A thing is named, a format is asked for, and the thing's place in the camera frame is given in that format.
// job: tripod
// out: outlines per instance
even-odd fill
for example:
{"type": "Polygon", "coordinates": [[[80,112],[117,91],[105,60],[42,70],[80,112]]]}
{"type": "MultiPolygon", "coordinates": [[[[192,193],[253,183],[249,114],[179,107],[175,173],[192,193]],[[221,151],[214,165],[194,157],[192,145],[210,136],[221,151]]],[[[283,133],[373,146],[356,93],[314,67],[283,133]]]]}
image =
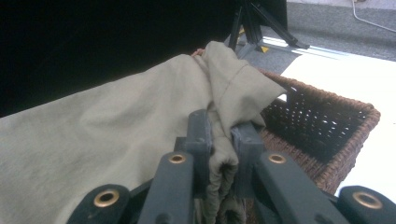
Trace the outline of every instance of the tripod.
{"type": "Polygon", "coordinates": [[[291,35],[260,3],[261,0],[237,0],[238,6],[233,19],[233,29],[230,35],[229,47],[236,48],[236,42],[241,25],[247,36],[248,51],[256,47],[262,40],[260,20],[266,22],[291,47],[308,49],[309,45],[301,43],[291,35]]]}

